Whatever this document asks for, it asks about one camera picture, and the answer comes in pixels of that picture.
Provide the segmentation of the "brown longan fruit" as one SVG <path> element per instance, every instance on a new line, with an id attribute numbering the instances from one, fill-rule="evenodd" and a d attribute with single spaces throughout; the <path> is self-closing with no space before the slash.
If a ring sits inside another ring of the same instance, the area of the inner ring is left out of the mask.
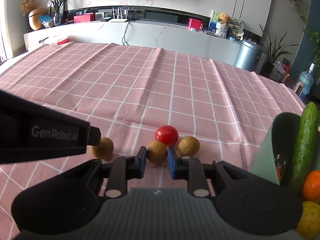
<path id="1" fill-rule="evenodd" d="M 183 137 L 177 145 L 177 150 L 182 157 L 193 157 L 200 150 L 200 142 L 195 137 Z"/>
<path id="2" fill-rule="evenodd" d="M 147 159 L 149 162 L 161 165 L 167 158 L 167 147 L 160 141 L 152 141 L 147 146 Z"/>
<path id="3" fill-rule="evenodd" d="M 108 137 L 101 137 L 97 146 L 91 146 L 91 152 L 95 159 L 111 159 L 113 157 L 113 150 L 113 141 Z"/>

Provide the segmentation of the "red cherry tomato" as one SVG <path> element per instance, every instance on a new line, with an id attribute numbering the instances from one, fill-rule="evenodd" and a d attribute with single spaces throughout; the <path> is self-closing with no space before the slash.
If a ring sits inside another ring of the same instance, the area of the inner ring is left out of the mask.
<path id="1" fill-rule="evenodd" d="M 174 146 L 178 141 L 178 137 L 177 129 L 169 125 L 161 126 L 155 132 L 155 139 L 167 147 Z"/>

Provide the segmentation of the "green colander bowl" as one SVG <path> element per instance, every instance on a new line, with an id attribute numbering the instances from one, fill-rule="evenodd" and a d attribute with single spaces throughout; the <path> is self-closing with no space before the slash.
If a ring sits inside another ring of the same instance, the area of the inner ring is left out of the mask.
<path id="1" fill-rule="evenodd" d="M 274 118 L 252 161 L 252 174 L 280 185 L 293 154 L 299 120 L 299 115 L 290 112 L 280 113 Z"/>

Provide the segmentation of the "green cucumber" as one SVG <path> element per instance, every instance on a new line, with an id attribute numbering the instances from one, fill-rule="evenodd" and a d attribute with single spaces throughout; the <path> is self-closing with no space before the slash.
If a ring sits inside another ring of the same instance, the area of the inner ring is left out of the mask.
<path id="1" fill-rule="evenodd" d="M 318 108 L 310 102 L 300 117 L 293 155 L 284 177 L 285 185 L 296 194 L 300 193 L 308 175 L 317 141 L 318 123 Z"/>

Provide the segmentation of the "orange tangerine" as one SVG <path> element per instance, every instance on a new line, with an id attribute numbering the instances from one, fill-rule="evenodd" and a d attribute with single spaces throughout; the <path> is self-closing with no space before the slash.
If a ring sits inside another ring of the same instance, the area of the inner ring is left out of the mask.
<path id="1" fill-rule="evenodd" d="M 319 202 L 320 199 L 320 171 L 310 172 L 304 181 L 301 195 L 304 200 Z"/>

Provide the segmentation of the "pink checkered tablecloth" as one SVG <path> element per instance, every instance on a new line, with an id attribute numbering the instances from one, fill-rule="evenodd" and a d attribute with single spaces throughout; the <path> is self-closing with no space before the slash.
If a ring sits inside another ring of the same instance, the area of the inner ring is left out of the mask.
<path id="1" fill-rule="evenodd" d="M 134 155 L 164 125 L 200 142 L 203 163 L 249 170 L 274 117 L 301 114 L 293 90 L 229 64 L 114 43 L 43 45 L 1 66 L 1 90 L 86 120 Z"/>

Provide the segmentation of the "golden round vase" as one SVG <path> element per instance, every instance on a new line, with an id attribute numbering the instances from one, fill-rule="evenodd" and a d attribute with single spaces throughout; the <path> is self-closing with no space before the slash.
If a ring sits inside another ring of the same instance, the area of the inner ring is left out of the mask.
<path id="1" fill-rule="evenodd" d="M 29 12 L 29 25 L 33 30 L 40 30 L 42 29 L 43 25 L 40 21 L 41 16 L 47 15 L 47 9 L 45 8 L 35 8 L 31 12 Z"/>

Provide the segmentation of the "silver pedal trash bin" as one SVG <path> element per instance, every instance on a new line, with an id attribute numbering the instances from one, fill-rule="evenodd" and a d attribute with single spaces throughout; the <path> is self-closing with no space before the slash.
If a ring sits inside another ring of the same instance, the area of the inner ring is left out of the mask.
<path id="1" fill-rule="evenodd" d="M 263 49 L 256 43 L 242 40 L 234 66 L 250 72 L 255 71 L 262 53 Z"/>

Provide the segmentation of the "long red box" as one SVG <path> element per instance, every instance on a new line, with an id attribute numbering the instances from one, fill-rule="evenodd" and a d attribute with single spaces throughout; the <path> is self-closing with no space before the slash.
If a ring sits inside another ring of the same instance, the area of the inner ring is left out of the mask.
<path id="1" fill-rule="evenodd" d="M 74 23 L 91 22 L 95 20 L 94 13 L 87 13 L 82 15 L 75 15 L 73 18 Z"/>

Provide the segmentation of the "white marble tv cabinet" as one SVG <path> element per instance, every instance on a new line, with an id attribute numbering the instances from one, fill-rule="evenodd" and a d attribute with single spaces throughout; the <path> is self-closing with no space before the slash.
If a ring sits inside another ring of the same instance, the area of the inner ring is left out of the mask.
<path id="1" fill-rule="evenodd" d="M 187 27 L 162 22 L 82 22 L 41 29 L 24 34 L 27 49 L 47 37 L 67 36 L 82 43 L 124 43 L 130 46 L 163 48 L 233 65 L 240 44 L 225 38 L 189 31 Z"/>

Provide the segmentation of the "white plastic bag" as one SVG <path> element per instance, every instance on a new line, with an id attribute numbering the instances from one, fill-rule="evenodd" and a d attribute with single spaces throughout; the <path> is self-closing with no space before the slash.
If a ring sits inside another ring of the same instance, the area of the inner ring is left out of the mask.
<path id="1" fill-rule="evenodd" d="M 285 74 L 285 70 L 283 68 L 283 65 L 279 61 L 277 61 L 273 64 L 273 68 L 269 75 L 269 79 L 276 82 L 280 82 L 284 74 Z"/>

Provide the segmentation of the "pink small heater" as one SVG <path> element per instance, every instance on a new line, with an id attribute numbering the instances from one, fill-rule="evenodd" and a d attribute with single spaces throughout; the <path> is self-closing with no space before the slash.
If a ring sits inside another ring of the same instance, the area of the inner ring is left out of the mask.
<path id="1" fill-rule="evenodd" d="M 301 96 L 304 89 L 304 83 L 302 81 L 297 81 L 296 85 L 293 88 L 293 91 L 297 96 Z"/>

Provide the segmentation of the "potted orchid plant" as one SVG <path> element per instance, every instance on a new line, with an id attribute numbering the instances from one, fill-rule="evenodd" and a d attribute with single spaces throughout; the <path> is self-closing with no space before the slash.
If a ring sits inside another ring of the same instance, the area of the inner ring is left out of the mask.
<path id="1" fill-rule="evenodd" d="M 64 5 L 67 3 L 68 0 L 48 0 L 51 2 L 52 6 L 54 7 L 54 16 L 53 22 L 54 26 L 60 26 L 62 24 L 62 9 Z"/>

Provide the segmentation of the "potted green floor plant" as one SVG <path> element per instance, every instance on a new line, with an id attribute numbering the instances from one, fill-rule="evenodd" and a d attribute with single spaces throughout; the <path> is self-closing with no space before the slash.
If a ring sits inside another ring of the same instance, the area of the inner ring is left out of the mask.
<path id="1" fill-rule="evenodd" d="M 287 36 L 288 32 L 286 32 L 280 39 L 277 39 L 276 36 L 274 39 L 272 39 L 268 27 L 265 27 L 264 29 L 262 29 L 261 25 L 259 25 L 259 27 L 263 32 L 266 42 L 266 44 L 260 43 L 264 52 L 266 53 L 266 60 L 263 68 L 260 71 L 260 75 L 263 77 L 269 77 L 274 68 L 274 63 L 277 61 L 278 57 L 281 55 L 292 55 L 292 52 L 288 51 L 287 48 L 296 47 L 298 44 L 283 43 L 283 40 Z"/>

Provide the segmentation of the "white wifi router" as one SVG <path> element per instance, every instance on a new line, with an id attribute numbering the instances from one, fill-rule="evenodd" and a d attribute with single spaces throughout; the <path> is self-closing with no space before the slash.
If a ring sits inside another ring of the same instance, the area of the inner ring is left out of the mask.
<path id="1" fill-rule="evenodd" d="M 123 9 L 122 7 L 117 7 L 117 9 L 112 8 L 112 18 L 110 22 L 127 22 L 129 14 L 129 7 Z"/>

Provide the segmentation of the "teddy bear in white pot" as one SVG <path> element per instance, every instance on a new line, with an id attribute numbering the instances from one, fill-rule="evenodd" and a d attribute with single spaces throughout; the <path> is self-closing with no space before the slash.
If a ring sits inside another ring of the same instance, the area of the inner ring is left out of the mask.
<path id="1" fill-rule="evenodd" d="M 218 37 L 226 38 L 230 23 L 231 17 L 228 14 L 221 13 L 216 23 L 215 34 Z"/>

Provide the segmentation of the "blue water jug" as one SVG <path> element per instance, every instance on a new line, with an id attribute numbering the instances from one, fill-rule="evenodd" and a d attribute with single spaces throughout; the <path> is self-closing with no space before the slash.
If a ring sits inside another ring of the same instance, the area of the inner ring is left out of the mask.
<path id="1" fill-rule="evenodd" d="M 310 89 L 314 83 L 314 78 L 313 78 L 314 67 L 315 67 L 315 64 L 312 63 L 308 70 L 301 72 L 299 75 L 298 81 L 300 81 L 303 85 L 303 89 L 299 96 L 301 100 L 304 100 L 306 98 L 306 96 L 309 94 Z"/>

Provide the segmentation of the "hanging ivy plant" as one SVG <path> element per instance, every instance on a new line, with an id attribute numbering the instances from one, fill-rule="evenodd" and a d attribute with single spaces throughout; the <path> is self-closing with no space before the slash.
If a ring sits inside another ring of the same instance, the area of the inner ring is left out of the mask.
<path id="1" fill-rule="evenodd" d="M 290 75 L 292 78 L 297 78 L 313 63 L 315 64 L 313 73 L 319 76 L 319 0 L 310 0 L 308 8 L 302 0 L 289 1 L 293 4 L 299 18 L 305 23 L 302 39 L 291 65 Z"/>

